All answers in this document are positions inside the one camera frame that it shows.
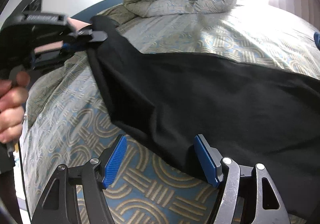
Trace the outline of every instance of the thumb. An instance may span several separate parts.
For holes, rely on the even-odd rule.
[[[11,85],[11,80],[0,80],[0,97],[10,90]]]

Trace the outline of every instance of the black fabric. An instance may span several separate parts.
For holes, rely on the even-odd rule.
[[[287,210],[308,218],[320,196],[320,81],[205,53],[141,54],[104,16],[88,50],[111,121],[170,165],[205,179],[196,134],[238,164],[263,163]]]
[[[305,224],[319,224],[320,223],[320,202],[318,203],[316,209],[313,211],[312,215]]]

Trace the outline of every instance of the blue gripper pad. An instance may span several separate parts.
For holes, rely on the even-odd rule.
[[[108,188],[116,178],[122,159],[127,151],[127,138],[123,135],[118,142],[118,145],[113,150],[112,155],[105,167],[105,176],[102,184],[105,188]]]
[[[194,139],[194,148],[208,183],[210,183],[214,188],[217,188],[220,184],[217,176],[217,167],[199,135]]]

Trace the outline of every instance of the black t-shirt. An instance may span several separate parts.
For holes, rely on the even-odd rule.
[[[238,164],[263,163],[290,213],[308,218],[320,195],[320,81],[208,53],[141,54],[105,16],[108,39],[88,50],[113,124],[196,178],[203,134]]]

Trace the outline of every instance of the patterned bedspread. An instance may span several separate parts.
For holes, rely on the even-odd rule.
[[[238,2],[230,10],[232,0],[221,9],[226,13],[199,13],[189,12],[185,5],[179,9],[179,0],[166,0],[172,13],[183,14],[160,16],[164,9],[158,1],[125,0],[101,15],[114,19],[119,32],[142,53],[209,52],[320,79],[316,29],[288,12],[253,1]],[[141,4],[148,5],[145,15],[135,11]],[[82,165],[123,133],[110,121],[84,52],[34,84],[23,126],[20,142],[31,214],[59,164]],[[81,186],[77,195],[82,222],[87,224]],[[216,195],[210,185],[170,167],[130,137],[116,180],[105,190],[115,222],[130,224],[206,223]],[[234,223],[240,221],[240,212],[241,200]]]

